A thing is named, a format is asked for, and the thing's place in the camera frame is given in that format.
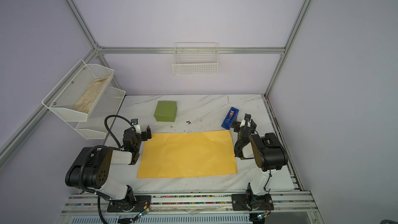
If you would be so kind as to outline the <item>green gift box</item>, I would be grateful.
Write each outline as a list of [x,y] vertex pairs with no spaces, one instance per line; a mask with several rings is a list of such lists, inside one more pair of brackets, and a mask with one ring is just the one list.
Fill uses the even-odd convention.
[[158,101],[154,118],[159,122],[174,122],[177,115],[177,102]]

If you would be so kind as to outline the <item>yellow orange wrapping paper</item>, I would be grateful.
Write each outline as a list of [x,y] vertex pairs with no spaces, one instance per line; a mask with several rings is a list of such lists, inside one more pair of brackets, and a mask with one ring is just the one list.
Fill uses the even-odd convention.
[[237,173],[231,132],[155,133],[144,145],[138,178],[191,178]]

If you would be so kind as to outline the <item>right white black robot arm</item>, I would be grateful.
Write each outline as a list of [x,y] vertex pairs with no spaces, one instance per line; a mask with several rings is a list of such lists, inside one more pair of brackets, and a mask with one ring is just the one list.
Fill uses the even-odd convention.
[[278,171],[288,163],[286,150],[274,133],[259,135],[257,124],[250,114],[245,114],[242,121],[232,122],[233,131],[237,133],[234,145],[234,155],[241,160],[247,160],[244,148],[250,146],[252,159],[255,160],[261,172],[257,173],[248,183],[247,192],[253,196],[263,196],[271,191],[271,182]]

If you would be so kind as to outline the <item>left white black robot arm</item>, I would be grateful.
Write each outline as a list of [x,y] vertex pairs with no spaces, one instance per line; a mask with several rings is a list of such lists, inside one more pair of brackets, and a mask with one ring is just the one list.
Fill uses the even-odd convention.
[[[119,142],[108,125],[108,120],[111,118],[120,118],[129,125],[123,132],[122,142]],[[65,184],[107,201],[125,201],[133,204],[136,199],[131,186],[111,177],[109,171],[112,165],[137,163],[141,144],[152,138],[150,126],[143,131],[137,119],[128,120],[120,115],[105,117],[104,126],[117,147],[105,145],[84,147],[67,171]]]

